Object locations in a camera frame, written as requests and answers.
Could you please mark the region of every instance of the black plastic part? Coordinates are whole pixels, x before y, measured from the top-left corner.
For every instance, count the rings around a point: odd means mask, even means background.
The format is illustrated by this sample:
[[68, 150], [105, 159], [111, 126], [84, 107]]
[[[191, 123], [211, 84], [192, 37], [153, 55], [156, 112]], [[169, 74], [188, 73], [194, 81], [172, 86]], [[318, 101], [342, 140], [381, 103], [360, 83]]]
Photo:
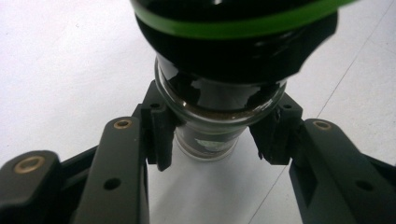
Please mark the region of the black plastic part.
[[142, 144], [149, 164], [157, 164], [164, 171], [172, 163], [172, 147], [177, 119], [159, 93], [155, 81], [149, 85], [142, 105], [134, 116], [141, 119]]
[[[33, 157], [44, 158], [42, 165], [27, 173], [15, 171], [20, 161]], [[61, 164], [53, 152], [31, 151], [8, 161], [0, 170], [0, 223], [43, 223], [62, 180]]]
[[396, 222], [396, 193], [384, 178], [387, 166], [379, 165], [380, 174], [329, 121], [308, 119], [298, 136], [308, 166], [293, 163], [290, 177], [304, 223]]
[[366, 159], [393, 186], [393, 190], [396, 192], [396, 167], [367, 155]]
[[[130, 126], [116, 128], [120, 120]], [[140, 121], [111, 120], [96, 150], [73, 223], [149, 223]]]
[[287, 165], [292, 154], [290, 134], [298, 129], [303, 109], [286, 93], [264, 119], [249, 126], [259, 157], [269, 163]]
[[64, 183], [44, 223], [69, 224], [78, 207], [97, 147], [62, 162]]

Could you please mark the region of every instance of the black plastic bracket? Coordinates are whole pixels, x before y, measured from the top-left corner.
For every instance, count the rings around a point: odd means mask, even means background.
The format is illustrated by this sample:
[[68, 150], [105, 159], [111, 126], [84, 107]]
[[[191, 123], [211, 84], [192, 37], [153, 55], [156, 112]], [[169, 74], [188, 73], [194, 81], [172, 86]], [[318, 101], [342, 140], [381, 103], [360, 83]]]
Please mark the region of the black plastic bracket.
[[306, 162], [294, 162], [290, 177], [304, 223], [395, 223], [396, 193], [386, 179], [394, 167], [368, 160], [326, 120], [306, 120], [298, 138]]
[[259, 157], [273, 165], [287, 165], [290, 161], [290, 133], [301, 124], [303, 109], [286, 93], [276, 108], [259, 122], [249, 126]]
[[43, 223], [62, 185], [61, 164], [50, 151], [31, 151], [0, 170], [0, 223]]
[[73, 223], [149, 223], [147, 171], [140, 120], [105, 127]]
[[164, 171], [172, 163], [172, 147], [177, 118], [157, 89], [155, 81], [149, 85], [143, 104], [134, 111], [142, 122], [142, 144], [148, 164], [157, 164]]

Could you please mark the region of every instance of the jar neck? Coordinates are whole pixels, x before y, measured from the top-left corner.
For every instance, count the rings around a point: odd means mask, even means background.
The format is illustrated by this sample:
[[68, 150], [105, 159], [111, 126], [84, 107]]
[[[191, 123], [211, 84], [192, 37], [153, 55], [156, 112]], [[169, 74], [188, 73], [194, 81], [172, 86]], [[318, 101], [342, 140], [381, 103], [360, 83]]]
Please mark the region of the jar neck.
[[286, 81], [264, 87], [193, 79], [167, 65], [163, 68], [163, 63], [156, 61], [155, 66], [155, 79], [163, 98], [182, 120], [209, 129], [249, 125], [262, 119], [274, 109], [286, 88]]

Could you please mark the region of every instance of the green band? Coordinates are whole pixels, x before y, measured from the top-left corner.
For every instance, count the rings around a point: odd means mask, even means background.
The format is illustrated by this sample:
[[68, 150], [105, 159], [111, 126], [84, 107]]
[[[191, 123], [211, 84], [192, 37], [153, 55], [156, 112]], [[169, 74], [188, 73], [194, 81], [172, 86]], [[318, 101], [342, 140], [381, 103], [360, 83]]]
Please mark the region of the green band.
[[176, 21], [158, 16], [132, 0], [136, 16], [151, 28], [168, 35], [196, 39], [237, 39], [270, 35], [307, 25], [334, 13], [354, 0], [320, 0], [293, 10], [241, 21]]

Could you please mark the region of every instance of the white table surface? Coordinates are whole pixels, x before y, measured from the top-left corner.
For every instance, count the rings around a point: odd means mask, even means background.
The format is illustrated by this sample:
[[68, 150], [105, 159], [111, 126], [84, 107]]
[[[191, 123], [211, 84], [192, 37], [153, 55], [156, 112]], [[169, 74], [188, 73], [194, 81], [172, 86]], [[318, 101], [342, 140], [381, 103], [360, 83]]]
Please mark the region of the white table surface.
[[[0, 2], [0, 165], [49, 149], [64, 161], [129, 116], [153, 79], [155, 52], [126, 0]], [[338, 124], [368, 155], [396, 162], [396, 3], [340, 11], [287, 93], [304, 119]], [[257, 157], [249, 132], [228, 158], [192, 161], [174, 147], [165, 172], [148, 168], [151, 223], [301, 223], [289, 167]]]

